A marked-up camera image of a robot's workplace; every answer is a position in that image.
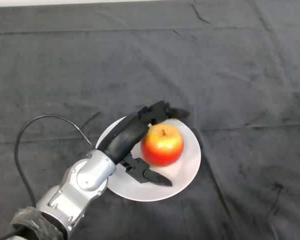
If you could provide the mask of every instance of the robotic hand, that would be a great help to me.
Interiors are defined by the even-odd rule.
[[[14,217],[14,226],[26,226],[10,240],[68,240],[78,222],[84,217],[89,203],[101,196],[108,185],[108,177],[122,164],[126,172],[140,183],[152,182],[171,186],[164,176],[152,172],[141,158],[131,155],[133,147],[147,134],[149,124],[155,125],[169,118],[184,118],[188,112],[171,108],[160,101],[120,121],[95,150],[71,166],[60,185],[52,187],[37,203]]]

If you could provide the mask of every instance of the white plate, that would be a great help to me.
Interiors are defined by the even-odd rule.
[[[102,133],[96,146],[100,144],[102,139],[104,139],[123,118],[112,123]],[[168,119],[165,123],[176,126],[182,134],[184,144],[183,153],[175,163],[165,167],[152,167],[151,169],[170,179],[173,186],[158,186],[149,182],[141,184],[126,174],[126,169],[118,164],[115,173],[109,177],[108,188],[112,192],[126,199],[152,202],[172,197],[181,192],[192,182],[199,170],[201,162],[201,151],[198,140],[193,132],[181,121]],[[143,158],[140,143],[136,144],[131,152],[134,158]]]

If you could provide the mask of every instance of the black wire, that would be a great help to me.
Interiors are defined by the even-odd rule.
[[[85,139],[85,141],[89,144],[89,146],[94,150],[96,149],[94,147],[94,145],[89,141],[89,139],[86,137],[86,135],[81,131],[81,129],[72,121],[70,121],[69,119],[63,117],[63,116],[58,116],[58,115],[52,115],[52,114],[46,114],[46,115],[41,115],[41,116],[37,116],[35,118],[33,118],[32,120],[28,121],[19,131],[17,137],[16,137],[16,140],[15,140],[15,145],[14,145],[14,162],[15,162],[15,165],[16,165],[16,168],[19,172],[19,175],[24,183],[24,186],[30,196],[30,199],[31,199],[31,204],[32,206],[35,208],[36,207],[36,204],[37,204],[37,201],[36,201],[36,197],[35,197],[35,194],[34,194],[34,191],[32,190],[25,174],[24,174],[24,171],[22,170],[21,168],[21,165],[20,165],[20,161],[19,161],[19,144],[20,144],[20,140],[21,140],[21,137],[23,135],[23,133],[25,132],[25,130],[27,129],[27,127],[29,127],[30,124],[32,124],[33,122],[39,120],[39,119],[43,119],[43,118],[55,118],[55,119],[61,119],[61,120],[64,120],[66,122],[68,122],[69,124],[71,124],[72,126],[74,126],[78,131],[79,133],[83,136],[83,138]],[[11,233],[3,236],[0,238],[0,240],[6,240],[8,238],[11,238],[12,236],[15,236],[16,234],[20,233],[20,231],[22,231],[24,229],[24,227],[18,227],[16,230],[12,231]]]

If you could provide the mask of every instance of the black cloth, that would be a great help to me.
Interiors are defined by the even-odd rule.
[[[191,112],[206,156],[196,178],[158,202],[107,190],[73,239],[300,240],[300,0],[0,8],[0,236],[30,205],[13,161],[27,120],[96,114],[96,142],[162,99]],[[89,151],[57,119],[22,141],[37,198]]]

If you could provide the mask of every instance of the red apple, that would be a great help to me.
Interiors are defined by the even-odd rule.
[[[178,129],[170,124],[151,126],[141,141],[144,160],[151,166],[164,167],[177,161],[184,150],[184,140]]]

